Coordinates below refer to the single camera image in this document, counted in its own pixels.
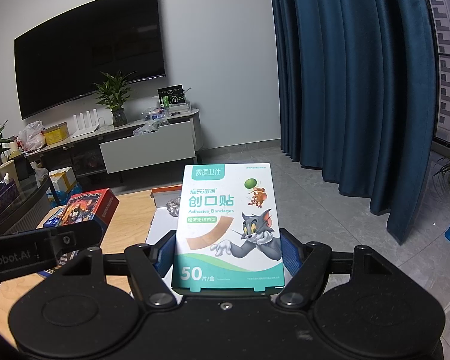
tv screen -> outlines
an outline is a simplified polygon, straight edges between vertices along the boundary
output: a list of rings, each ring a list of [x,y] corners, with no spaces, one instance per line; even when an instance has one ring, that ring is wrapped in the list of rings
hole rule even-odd
[[[132,82],[165,75],[158,0],[96,0],[15,39],[22,119],[89,95],[101,72]]]

cabinet drawer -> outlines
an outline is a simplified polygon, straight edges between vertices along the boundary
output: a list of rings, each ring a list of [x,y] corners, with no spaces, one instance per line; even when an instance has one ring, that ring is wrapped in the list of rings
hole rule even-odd
[[[107,173],[195,157],[190,122],[100,144]]]

cat's ear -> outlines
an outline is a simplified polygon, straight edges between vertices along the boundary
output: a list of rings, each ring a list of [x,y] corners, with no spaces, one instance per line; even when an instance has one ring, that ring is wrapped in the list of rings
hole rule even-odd
[[[268,226],[268,227],[272,227],[272,219],[270,218],[270,210],[271,210],[271,208],[269,208],[267,211],[265,211],[265,212],[261,215],[262,219],[263,219],[265,222],[267,222],[267,226]]]

red box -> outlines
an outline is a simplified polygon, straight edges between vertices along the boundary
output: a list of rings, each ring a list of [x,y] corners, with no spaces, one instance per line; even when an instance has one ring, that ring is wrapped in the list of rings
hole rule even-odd
[[[72,223],[84,221],[96,221],[102,228],[102,239],[107,231],[108,225],[112,220],[113,214],[119,205],[119,200],[113,194],[110,188],[106,190],[96,190],[92,192],[78,193],[72,195],[68,200],[65,210],[60,216],[57,226],[66,226]],[[38,274],[47,278],[61,266],[65,265],[78,254],[78,250],[66,253],[60,257],[58,265],[55,268],[41,271]]]

metal bolt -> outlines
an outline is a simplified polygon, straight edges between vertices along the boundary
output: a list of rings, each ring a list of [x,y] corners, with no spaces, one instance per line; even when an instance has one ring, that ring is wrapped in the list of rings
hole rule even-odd
[[[222,310],[230,310],[232,307],[233,307],[233,304],[231,304],[230,302],[220,303],[220,308]]]
[[[159,292],[150,296],[150,303],[156,306],[166,306],[173,301],[173,296],[164,292]]]
[[[287,292],[286,294],[280,295],[280,301],[287,306],[296,306],[303,302],[303,296],[298,292]]]

